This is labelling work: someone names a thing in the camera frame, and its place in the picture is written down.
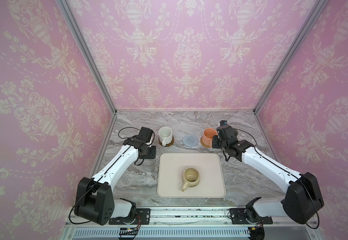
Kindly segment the blue woven round coaster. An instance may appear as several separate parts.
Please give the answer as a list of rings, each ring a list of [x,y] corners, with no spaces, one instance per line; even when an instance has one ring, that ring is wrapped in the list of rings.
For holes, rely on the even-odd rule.
[[[195,148],[199,143],[198,137],[195,135],[186,135],[182,141],[187,148]]]

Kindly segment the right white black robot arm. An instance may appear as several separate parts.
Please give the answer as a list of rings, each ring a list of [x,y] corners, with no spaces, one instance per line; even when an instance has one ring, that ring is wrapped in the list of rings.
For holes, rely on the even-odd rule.
[[[214,149],[221,149],[227,160],[235,158],[262,173],[275,183],[284,196],[264,199],[257,197],[246,204],[246,215],[252,223],[265,217],[289,217],[304,225],[324,207],[317,178],[306,172],[301,174],[262,153],[257,146],[246,140],[230,143],[218,136],[212,140]]]

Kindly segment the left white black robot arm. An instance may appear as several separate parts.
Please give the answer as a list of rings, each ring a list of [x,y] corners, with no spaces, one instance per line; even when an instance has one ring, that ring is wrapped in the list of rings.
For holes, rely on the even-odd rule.
[[[116,200],[113,189],[128,167],[139,159],[155,159],[154,137],[127,138],[113,159],[90,178],[82,178],[77,186],[74,215],[101,226],[112,220],[132,222],[136,218],[136,203]]]

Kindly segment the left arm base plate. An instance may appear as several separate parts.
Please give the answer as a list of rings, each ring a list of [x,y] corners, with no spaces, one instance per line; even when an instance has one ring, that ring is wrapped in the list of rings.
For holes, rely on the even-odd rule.
[[[141,223],[142,225],[149,225],[150,222],[151,209],[150,208],[137,208],[132,217],[125,218],[112,218],[109,220],[109,225],[137,225]]]

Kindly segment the yellow ceramic mug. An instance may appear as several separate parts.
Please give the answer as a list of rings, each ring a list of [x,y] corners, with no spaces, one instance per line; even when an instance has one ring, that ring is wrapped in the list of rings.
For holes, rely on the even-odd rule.
[[[182,192],[188,188],[194,188],[200,183],[201,175],[195,168],[187,168],[182,175]]]

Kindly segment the lavender ceramic mug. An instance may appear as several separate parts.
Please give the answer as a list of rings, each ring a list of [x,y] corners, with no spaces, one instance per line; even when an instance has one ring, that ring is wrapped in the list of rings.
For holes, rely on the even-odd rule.
[[[152,132],[152,139],[150,140],[150,146],[153,144],[153,142],[154,142],[154,140],[155,140],[155,132]]]

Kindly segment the orange ceramic mug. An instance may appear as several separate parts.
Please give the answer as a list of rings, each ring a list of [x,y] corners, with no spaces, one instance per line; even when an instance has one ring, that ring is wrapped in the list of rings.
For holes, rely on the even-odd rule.
[[[212,146],[213,137],[217,135],[218,133],[215,129],[212,129],[212,128],[205,129],[203,132],[203,136],[201,138],[203,145],[206,146],[207,148],[210,148]]]

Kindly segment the brown wooden round coaster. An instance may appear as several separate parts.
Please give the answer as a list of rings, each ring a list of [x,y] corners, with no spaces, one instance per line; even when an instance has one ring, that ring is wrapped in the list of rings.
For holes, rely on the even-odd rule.
[[[166,144],[166,145],[163,145],[160,139],[158,139],[158,142],[159,142],[159,145],[161,145],[162,147],[170,147],[170,146],[172,146],[174,144],[175,137],[172,137],[172,141],[169,144]]]

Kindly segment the white ceramic mug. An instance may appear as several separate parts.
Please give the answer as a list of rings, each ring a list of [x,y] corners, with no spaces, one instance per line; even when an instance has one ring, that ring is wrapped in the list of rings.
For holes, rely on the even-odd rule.
[[[169,144],[172,141],[173,131],[169,127],[162,127],[158,131],[159,139],[163,145]]]

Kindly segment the tan rattan round coaster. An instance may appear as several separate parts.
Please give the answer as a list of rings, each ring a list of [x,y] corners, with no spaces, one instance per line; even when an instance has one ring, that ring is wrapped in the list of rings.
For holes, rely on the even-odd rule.
[[[207,145],[207,144],[205,144],[205,143],[203,142],[203,139],[202,139],[202,138],[200,139],[200,142],[201,142],[201,145],[202,145],[203,147],[205,147],[205,148],[211,148],[210,145]]]

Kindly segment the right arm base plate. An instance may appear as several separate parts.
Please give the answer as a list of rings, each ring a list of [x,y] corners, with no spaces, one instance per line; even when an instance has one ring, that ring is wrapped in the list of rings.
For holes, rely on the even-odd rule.
[[[246,208],[231,208],[228,218],[233,225],[272,225],[271,217],[260,217],[254,210]]]

